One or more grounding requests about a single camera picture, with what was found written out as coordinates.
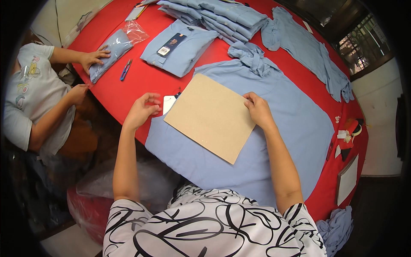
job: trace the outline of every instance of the table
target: table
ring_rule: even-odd
[[[102,43],[116,30],[122,28],[125,24],[124,19],[127,17],[135,0],[114,0],[103,8],[90,23],[83,28],[80,35],[69,46],[69,49],[83,52],[95,51]],[[267,14],[272,18],[271,9],[276,6],[281,6],[272,0],[256,0],[250,4],[250,7]],[[178,78],[160,68],[153,65],[148,65],[141,60],[143,50],[147,44],[158,35],[161,31],[167,28],[174,18],[157,10],[158,5],[151,4],[137,19],[137,22],[149,34],[149,38],[141,43],[136,44],[122,58],[120,58],[106,73],[98,80],[91,88],[91,92],[101,102],[101,104],[109,111],[109,113],[121,124],[123,124],[128,111],[134,101],[143,95],[145,92],[155,92],[161,95],[160,99],[165,95],[175,95],[184,90],[186,85],[192,78],[194,69],[192,69],[183,78]],[[292,12],[294,20],[304,27],[302,19]],[[340,59],[339,54],[321,37],[321,35],[313,29],[315,38],[325,43],[330,54],[331,60],[349,76],[348,68]],[[360,106],[356,100],[350,101],[348,104],[335,101],[327,92],[325,85],[317,79],[317,77],[305,68],[298,61],[294,60],[285,50],[268,51],[261,42],[260,32],[250,40],[265,51],[265,57],[272,60],[291,79],[305,94],[307,94],[320,108],[322,108],[330,117],[334,124],[335,131],[345,122],[347,118],[363,118]],[[204,64],[215,63],[224,60],[231,60],[227,54],[229,45],[220,39],[216,39],[206,52],[200,57],[195,67]],[[120,81],[121,72],[124,69],[127,61],[132,58],[133,63],[127,73],[124,81]],[[79,73],[85,83],[90,82],[90,78],[83,71],[81,65],[74,64],[74,68]],[[339,123],[335,122],[335,117],[341,116]],[[141,126],[136,132],[136,138],[145,143],[150,129],[151,118]],[[334,142],[333,154],[337,147],[336,134],[333,136]],[[356,137],[354,148],[351,150],[349,157],[345,162],[341,161],[341,157],[334,159],[333,156],[329,161],[325,161],[321,176],[311,196],[306,200],[306,205],[314,220],[326,219],[330,212],[337,208],[335,203],[335,194],[337,187],[337,174],[345,166],[345,164],[355,155],[359,154],[358,161],[358,178],[365,160],[365,153],[368,143],[367,129],[364,127],[363,132]],[[340,205],[344,208],[351,200],[355,189],[350,196]]]

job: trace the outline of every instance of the light blue shirt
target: light blue shirt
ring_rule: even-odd
[[[240,33],[238,33],[237,31],[231,30],[229,27],[227,27],[224,24],[218,23],[217,21],[211,19],[210,17],[207,16],[203,16],[203,19],[205,22],[207,22],[208,24],[212,24],[214,25],[216,28],[218,28],[220,31],[224,31],[227,35],[229,35],[230,37],[234,37],[240,41],[243,42],[248,42],[248,38],[244,37],[243,35],[241,35]]]
[[[347,103],[354,100],[350,80],[330,59],[325,45],[296,23],[284,8],[273,8],[272,16],[274,20],[261,28],[263,45],[270,51],[282,47],[289,52],[326,85],[336,101],[341,102],[341,94]]]
[[[210,4],[209,2],[205,4],[199,0],[195,0],[195,1],[179,1],[179,0],[165,1],[165,0],[162,0],[162,1],[159,1],[157,4],[163,7],[163,9],[159,9],[159,10],[162,10],[166,13],[167,13],[166,10],[168,10],[169,12],[168,14],[170,16],[175,17],[177,19],[181,19],[186,24],[193,25],[192,20],[198,19],[199,22],[201,22],[201,24],[203,24],[203,26],[206,29],[217,31],[220,34],[219,38],[227,42],[229,45],[232,45],[234,42],[237,42],[237,41],[247,42],[263,26],[263,24],[267,22],[267,19],[262,19],[252,28],[247,28],[236,22],[230,21],[226,17],[216,15],[206,9],[197,9],[197,8],[201,8],[201,4],[205,6]],[[246,34],[246,36],[242,35],[236,29],[234,30],[231,29],[231,27],[236,28],[239,31],[243,31]]]
[[[203,65],[194,74],[202,73],[240,95],[254,91],[268,101],[307,199],[320,177],[334,134],[330,118],[265,58],[257,45],[236,42],[228,53],[239,59]],[[266,139],[259,126],[231,165],[169,126],[164,117],[151,120],[145,146],[167,166],[202,189],[232,189],[260,205],[276,206]]]
[[[182,22],[184,22],[185,24],[191,25],[191,26],[198,26],[200,25],[200,20],[194,18],[193,16],[184,13],[184,12],[180,12],[171,8],[167,8],[164,6],[161,6],[159,8],[160,11],[170,15],[171,17],[174,17],[176,19],[180,19]]]
[[[229,45],[232,45],[232,43],[230,44],[229,42],[237,42],[239,41],[238,39],[236,39],[235,37],[232,37],[230,35],[228,35],[227,33],[225,33],[224,31],[222,31],[221,29],[217,28],[216,26],[214,26],[214,24],[211,24],[209,22],[207,22],[204,19],[201,19],[201,24],[208,30],[215,30],[217,31],[220,36],[220,39],[225,39],[224,41],[227,42]]]
[[[219,0],[169,0],[170,2],[190,6],[195,9],[207,9],[216,15],[225,16],[228,19],[244,25],[247,28],[253,28],[261,20],[267,18],[251,7],[240,3],[228,3]]]
[[[104,64],[93,64],[90,67],[90,80],[96,83],[97,80],[108,70],[121,56],[133,47],[127,34],[122,29],[117,30],[103,44],[108,45],[105,50],[110,50],[110,57],[100,58]]]
[[[209,18],[215,20],[216,22],[218,22],[220,24],[224,24],[225,26],[227,26],[231,30],[237,31],[238,33],[240,33],[241,35],[243,35],[247,39],[252,39],[253,36],[255,35],[255,33],[257,33],[257,31],[260,30],[260,28],[264,25],[264,23],[267,22],[267,19],[264,19],[264,20],[261,20],[259,23],[257,23],[254,27],[247,28],[247,27],[244,27],[244,26],[242,26],[238,23],[235,23],[235,22],[227,19],[224,16],[216,15],[215,13],[210,12],[208,10],[201,10],[200,14],[203,18],[204,18],[204,16],[206,16],[206,17],[209,17]]]
[[[173,3],[173,2],[164,1],[164,0],[159,1],[157,4],[163,7],[166,7],[167,9],[174,9],[176,11],[189,14],[195,19],[201,19],[201,15],[197,12],[197,10],[191,7],[187,7],[184,5],[180,5],[178,3]]]
[[[158,54],[157,51],[177,33],[187,37],[166,57]],[[178,19],[148,43],[140,58],[148,64],[164,69],[178,77],[183,77],[194,67],[200,56],[218,35],[218,32],[214,30],[190,30],[187,24]]]
[[[345,209],[335,209],[328,220],[315,223],[324,240],[327,257],[333,257],[348,241],[354,228],[351,211],[352,207],[349,205]]]

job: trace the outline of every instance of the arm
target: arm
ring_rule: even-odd
[[[140,201],[134,136],[136,130],[145,123],[150,115],[156,115],[162,110],[159,107],[161,102],[155,99],[159,96],[156,93],[146,93],[137,99],[123,123],[113,175],[115,201],[119,199]]]
[[[290,206],[304,203],[297,169],[272,118],[267,101],[254,92],[245,94],[244,98],[249,100],[244,104],[250,110],[251,118],[266,136],[277,208],[284,215]]]
[[[107,45],[100,47],[96,52],[84,53],[74,50],[54,47],[53,54],[50,58],[50,63],[80,63],[83,66],[87,75],[90,75],[89,69],[93,63],[103,65],[103,61],[99,58],[108,58],[109,50],[103,50]]]
[[[38,152],[44,141],[58,128],[67,111],[74,104],[81,104],[87,92],[87,85],[73,87],[37,124],[32,124],[28,149]]]

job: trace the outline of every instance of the cardboard board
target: cardboard board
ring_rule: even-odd
[[[355,156],[337,177],[337,206],[339,206],[351,193],[357,184],[358,155]]]
[[[164,121],[234,164],[254,129],[245,98],[203,74],[196,74]]]

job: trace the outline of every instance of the blue-handled scissors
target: blue-handled scissors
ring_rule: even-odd
[[[121,77],[120,77],[121,81],[123,81],[124,78],[126,77],[127,71],[130,68],[132,62],[133,62],[133,59],[129,59],[126,66],[124,67],[123,73],[121,74]]]

